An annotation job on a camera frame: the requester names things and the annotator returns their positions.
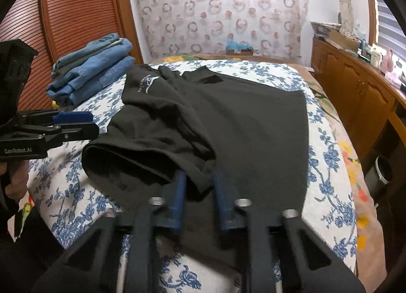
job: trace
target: patterned curtain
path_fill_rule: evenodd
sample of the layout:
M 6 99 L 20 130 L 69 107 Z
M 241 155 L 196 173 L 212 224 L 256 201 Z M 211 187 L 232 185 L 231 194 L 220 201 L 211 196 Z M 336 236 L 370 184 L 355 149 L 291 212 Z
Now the patterned curtain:
M 299 61 L 309 0 L 137 0 L 153 58 L 225 53 L 228 39 L 254 54 Z

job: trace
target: blue object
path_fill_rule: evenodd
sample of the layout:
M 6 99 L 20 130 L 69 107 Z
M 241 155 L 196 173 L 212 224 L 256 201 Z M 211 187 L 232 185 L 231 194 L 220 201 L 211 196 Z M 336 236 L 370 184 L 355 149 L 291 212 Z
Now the blue object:
M 52 117 L 54 125 L 73 124 L 73 123 L 92 123 L 93 114 L 90 111 L 72 111 L 58 113 Z
M 239 44 L 237 41 L 233 39 L 227 39 L 226 43 L 226 50 L 235 50 L 235 49 L 252 49 L 251 45 L 247 45 L 245 43 Z
M 214 192 L 217 200 L 220 229 L 226 231 L 228 229 L 227 222 L 233 212 L 233 209 L 227 205 L 225 192 L 220 184 L 220 178 L 217 173 L 214 174 Z
M 59 60 L 57 60 L 57 62 L 54 64 L 53 66 L 53 71 L 51 75 L 56 75 L 58 72 L 58 69 L 60 67 L 63 67 L 69 63 L 72 63 L 78 59 L 81 59 L 82 57 L 85 57 L 86 55 L 89 55 L 91 53 L 94 53 L 95 51 L 102 49 L 108 45 L 110 45 L 111 43 L 113 43 L 114 41 L 117 41 L 120 38 L 120 36 L 118 35 L 118 33 L 110 33 L 98 40 L 95 41 L 91 41 L 90 43 L 88 43 L 85 47 L 77 50 L 77 51 L 73 51 L 72 53 L 69 53 L 65 56 L 62 56 Z
M 364 48 L 365 48 L 365 46 L 367 45 L 367 41 L 364 39 L 364 40 L 362 40 L 362 43 L 360 44 L 360 50 L 361 50 L 361 53 L 364 53 Z
M 182 228 L 183 207 L 185 204 L 187 176 L 185 172 L 178 172 L 175 178 L 177 183 L 175 200 L 171 207 L 171 216 L 173 220 L 173 230 L 180 230 Z
M 131 49 L 131 42 L 124 39 L 122 44 L 108 48 L 96 56 L 90 57 L 80 67 L 72 69 L 62 77 L 56 78 L 48 86 L 47 94 L 51 99 L 54 99 L 53 95 L 68 84 L 72 89 L 78 90 L 95 75 L 110 68 L 114 63 L 126 56 Z
M 78 89 L 75 88 L 75 85 L 72 86 L 69 82 L 66 86 L 56 92 L 48 90 L 47 94 L 51 99 L 56 101 L 58 105 L 77 106 L 125 75 L 134 63 L 134 57 L 127 56 L 116 62 L 109 69 L 103 70 L 99 74 L 93 76 Z
M 58 71 L 52 71 L 51 73 L 51 77 L 53 79 L 55 79 L 58 76 L 63 76 L 64 74 L 66 74 L 67 72 L 71 71 L 72 69 L 81 66 L 83 63 L 85 63 L 90 57 L 96 56 L 97 54 L 101 53 L 102 51 L 114 47 L 116 45 L 120 45 L 123 42 L 124 38 L 116 40 L 114 42 L 112 42 L 110 45 L 107 45 L 103 48 L 100 48 L 96 51 L 94 51 L 93 53 L 90 53 L 89 55 L 86 55 L 84 57 L 81 57 L 80 59 L 70 62 L 66 65 L 64 65 L 63 67 L 59 67 Z

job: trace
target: cardboard box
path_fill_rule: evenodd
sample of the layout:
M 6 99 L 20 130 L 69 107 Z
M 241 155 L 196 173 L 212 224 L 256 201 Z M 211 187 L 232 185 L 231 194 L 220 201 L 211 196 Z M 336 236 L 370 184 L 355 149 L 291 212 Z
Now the cardboard box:
M 226 55 L 252 56 L 253 49 L 226 49 Z
M 315 36 L 327 38 L 332 30 L 340 31 L 341 24 L 310 22 Z
M 358 40 L 352 40 L 351 38 L 348 38 L 347 36 L 335 30 L 330 31 L 328 38 L 336 44 L 340 45 L 343 49 L 349 49 L 354 52 L 357 52 L 360 46 L 360 42 Z

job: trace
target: human hand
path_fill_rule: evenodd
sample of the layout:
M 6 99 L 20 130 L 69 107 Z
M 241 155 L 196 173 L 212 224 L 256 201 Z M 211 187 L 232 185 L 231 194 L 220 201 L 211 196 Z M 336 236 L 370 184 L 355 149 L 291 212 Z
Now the human hand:
M 29 161 L 20 161 L 11 183 L 5 188 L 7 197 L 19 201 L 27 193 Z M 7 163 L 0 163 L 0 176 L 7 171 Z

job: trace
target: stack of folded clothes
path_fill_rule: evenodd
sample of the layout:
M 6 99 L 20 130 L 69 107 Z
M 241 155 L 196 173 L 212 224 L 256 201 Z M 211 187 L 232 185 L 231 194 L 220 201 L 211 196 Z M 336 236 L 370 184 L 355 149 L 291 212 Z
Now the stack of folded clothes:
M 77 106 L 127 73 L 135 59 L 129 40 L 112 33 L 61 57 L 46 93 L 59 106 Z

